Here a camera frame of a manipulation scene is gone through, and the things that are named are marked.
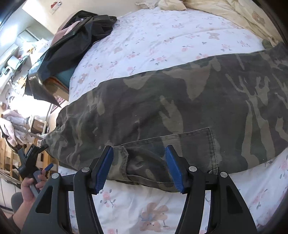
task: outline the white cloth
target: white cloth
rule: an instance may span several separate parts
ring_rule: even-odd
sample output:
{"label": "white cloth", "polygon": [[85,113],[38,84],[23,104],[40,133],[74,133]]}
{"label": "white cloth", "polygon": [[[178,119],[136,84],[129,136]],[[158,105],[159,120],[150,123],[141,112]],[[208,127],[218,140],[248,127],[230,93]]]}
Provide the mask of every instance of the white cloth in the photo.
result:
{"label": "white cloth", "polygon": [[[264,226],[269,221],[285,195],[288,187],[287,155],[288,148],[273,160],[243,172],[230,174],[257,227]],[[59,173],[64,176],[74,174],[75,171],[59,167]],[[210,191],[206,191],[200,234],[206,233],[210,195]],[[186,195],[107,180],[101,193],[94,195],[93,200],[104,233],[142,234],[143,227],[147,226],[149,221],[154,227],[160,224],[161,232],[174,234]],[[147,208],[149,210],[151,203],[156,204],[155,212],[162,209],[164,213],[158,220],[149,220],[149,216],[144,213]],[[69,192],[69,207],[71,225],[77,232],[73,192]],[[144,233],[154,233],[155,230],[147,230]]]}
{"label": "white cloth", "polygon": [[6,110],[2,113],[0,118],[0,127],[5,135],[8,136],[7,141],[15,147],[17,144],[32,144],[34,138],[19,129],[29,130],[30,127],[26,121],[17,111]]}
{"label": "white cloth", "polygon": [[105,80],[263,49],[261,38],[219,16],[141,9],[120,17],[112,33],[89,49],[71,77],[69,103]]}

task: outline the pillow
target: pillow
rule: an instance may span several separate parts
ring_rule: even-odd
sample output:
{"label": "pillow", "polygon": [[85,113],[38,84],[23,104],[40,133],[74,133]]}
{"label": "pillow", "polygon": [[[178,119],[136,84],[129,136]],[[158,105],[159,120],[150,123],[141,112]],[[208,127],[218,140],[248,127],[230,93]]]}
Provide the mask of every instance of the pillow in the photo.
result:
{"label": "pillow", "polygon": [[186,7],[180,0],[160,0],[158,6],[165,11],[185,11]]}

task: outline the pink fabric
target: pink fabric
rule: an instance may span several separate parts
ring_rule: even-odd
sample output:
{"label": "pink fabric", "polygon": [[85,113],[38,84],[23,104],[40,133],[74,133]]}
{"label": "pink fabric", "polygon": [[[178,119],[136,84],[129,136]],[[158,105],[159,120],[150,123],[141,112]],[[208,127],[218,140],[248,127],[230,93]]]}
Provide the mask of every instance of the pink fabric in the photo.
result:
{"label": "pink fabric", "polygon": [[70,33],[70,32],[72,31],[72,29],[75,28],[76,25],[79,24],[80,22],[81,22],[81,20],[78,20],[78,21],[76,21],[75,23],[73,23],[72,25],[70,25],[68,28],[65,28],[65,29],[63,29],[63,30],[61,30],[61,31],[58,31],[58,32],[54,35],[50,46],[54,45],[54,44],[55,44],[57,41],[59,41],[63,36],[65,36],[65,35],[67,35],[68,33]]}

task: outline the pile of clothes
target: pile of clothes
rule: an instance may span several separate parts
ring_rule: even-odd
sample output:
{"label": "pile of clothes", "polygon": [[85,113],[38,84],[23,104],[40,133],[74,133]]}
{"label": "pile of clothes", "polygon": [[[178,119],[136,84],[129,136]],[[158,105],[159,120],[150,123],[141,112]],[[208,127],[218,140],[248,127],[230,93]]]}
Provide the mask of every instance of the pile of clothes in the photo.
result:
{"label": "pile of clothes", "polygon": [[92,44],[110,35],[117,18],[79,11],[63,24],[50,48],[29,70],[25,94],[59,106],[43,85],[50,77],[57,78],[67,89],[75,68]]}

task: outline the jacket pocket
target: jacket pocket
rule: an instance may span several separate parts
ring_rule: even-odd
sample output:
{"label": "jacket pocket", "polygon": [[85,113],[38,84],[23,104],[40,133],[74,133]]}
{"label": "jacket pocket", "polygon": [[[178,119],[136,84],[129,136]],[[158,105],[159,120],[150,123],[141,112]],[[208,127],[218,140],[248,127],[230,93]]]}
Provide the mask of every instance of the jacket pocket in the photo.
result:
{"label": "jacket pocket", "polygon": [[204,128],[113,147],[114,160],[108,179],[177,192],[164,157],[167,145],[172,145],[190,166],[217,173],[212,133],[209,128]]}

